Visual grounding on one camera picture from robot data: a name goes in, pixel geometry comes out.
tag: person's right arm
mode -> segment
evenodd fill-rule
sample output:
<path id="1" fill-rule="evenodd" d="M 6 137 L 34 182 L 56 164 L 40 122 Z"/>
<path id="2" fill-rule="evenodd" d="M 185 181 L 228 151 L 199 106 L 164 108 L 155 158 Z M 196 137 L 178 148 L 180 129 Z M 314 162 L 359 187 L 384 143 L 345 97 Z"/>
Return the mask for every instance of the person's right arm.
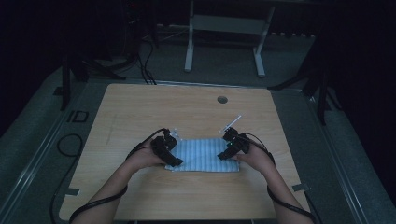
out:
<path id="1" fill-rule="evenodd" d="M 246 162 L 253 169 L 259 171 L 267 181 L 269 189 L 281 202 L 288 203 L 303 209 L 289 190 L 289 187 L 286 185 L 283 177 L 276 169 L 270 157 L 264 151 L 253 144 L 250 144 L 248 154 L 237 154 L 235 158 L 239 161 Z M 274 202 L 274 208 L 276 211 L 277 221 L 280 224 L 313 223 L 309 217 L 291 211 L 288 208 L 279 205 L 278 203 Z"/>

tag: striped towel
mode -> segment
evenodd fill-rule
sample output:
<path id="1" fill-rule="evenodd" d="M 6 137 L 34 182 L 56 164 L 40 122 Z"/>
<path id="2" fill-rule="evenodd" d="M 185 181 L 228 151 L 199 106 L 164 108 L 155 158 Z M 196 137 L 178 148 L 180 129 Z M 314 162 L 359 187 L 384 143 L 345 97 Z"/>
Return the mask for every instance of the striped towel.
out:
<path id="1" fill-rule="evenodd" d="M 179 166 L 166 165 L 171 171 L 238 172 L 239 163 L 229 159 L 222 161 L 218 154 L 227 148 L 222 138 L 189 139 L 177 143 L 172 155 L 183 160 Z"/>

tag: person's left hand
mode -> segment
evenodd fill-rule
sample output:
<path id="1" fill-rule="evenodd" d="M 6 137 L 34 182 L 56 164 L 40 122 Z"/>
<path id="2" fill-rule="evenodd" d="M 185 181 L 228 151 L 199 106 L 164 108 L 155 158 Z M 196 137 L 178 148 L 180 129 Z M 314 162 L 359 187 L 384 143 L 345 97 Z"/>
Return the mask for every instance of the person's left hand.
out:
<path id="1" fill-rule="evenodd" d="M 143 169 L 146 167 L 165 164 L 157 155 L 152 151 L 150 142 L 152 139 L 146 141 L 131 157 L 128 158 L 127 162 L 131 162 L 137 169 Z"/>

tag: wooden tabletop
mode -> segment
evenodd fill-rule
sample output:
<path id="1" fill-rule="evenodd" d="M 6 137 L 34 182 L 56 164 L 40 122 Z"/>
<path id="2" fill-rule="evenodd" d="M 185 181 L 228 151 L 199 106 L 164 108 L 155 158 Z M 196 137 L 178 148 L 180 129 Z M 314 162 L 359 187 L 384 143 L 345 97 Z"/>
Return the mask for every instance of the wooden tabletop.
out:
<path id="1" fill-rule="evenodd" d="M 221 104 L 218 97 L 228 102 Z M 87 139 L 61 219 L 85 204 L 139 142 L 161 128 L 177 129 L 183 139 L 221 138 L 233 127 L 253 133 L 271 151 L 290 186 L 300 184 L 271 96 L 265 89 L 111 84 Z M 309 211 L 304 193 L 294 192 Z M 275 217 L 262 175 L 241 163 L 237 173 L 171 172 L 163 166 L 136 173 L 122 197 L 116 219 L 191 220 Z"/>

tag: human arm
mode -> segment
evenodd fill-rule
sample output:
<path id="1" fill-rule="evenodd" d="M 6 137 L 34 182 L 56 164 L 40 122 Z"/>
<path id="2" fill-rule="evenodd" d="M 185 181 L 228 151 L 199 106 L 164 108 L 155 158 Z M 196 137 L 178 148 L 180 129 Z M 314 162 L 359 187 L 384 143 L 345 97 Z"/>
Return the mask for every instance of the human arm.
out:
<path id="1" fill-rule="evenodd" d="M 140 150 L 137 150 L 113 173 L 107 182 L 90 199 L 89 203 L 95 202 L 120 193 L 128 184 L 132 175 L 140 169 L 161 164 L 163 161 L 156 156 L 150 147 L 150 141 L 145 142 Z M 78 223 L 112 223 L 120 198 L 88 209 L 76 216 L 72 221 Z"/>
<path id="2" fill-rule="evenodd" d="M 289 190 L 289 187 L 285 183 L 285 180 L 276 169 L 270 157 L 263 150 L 253 144 L 250 144 L 248 154 L 237 154 L 234 158 L 239 161 L 246 162 L 253 169 L 259 171 L 267 181 L 268 188 L 281 202 L 288 203 L 290 205 L 303 209 Z M 313 223 L 313 221 L 309 217 L 291 211 L 278 203 L 274 202 L 274 208 L 276 211 L 277 221 L 280 224 Z"/>

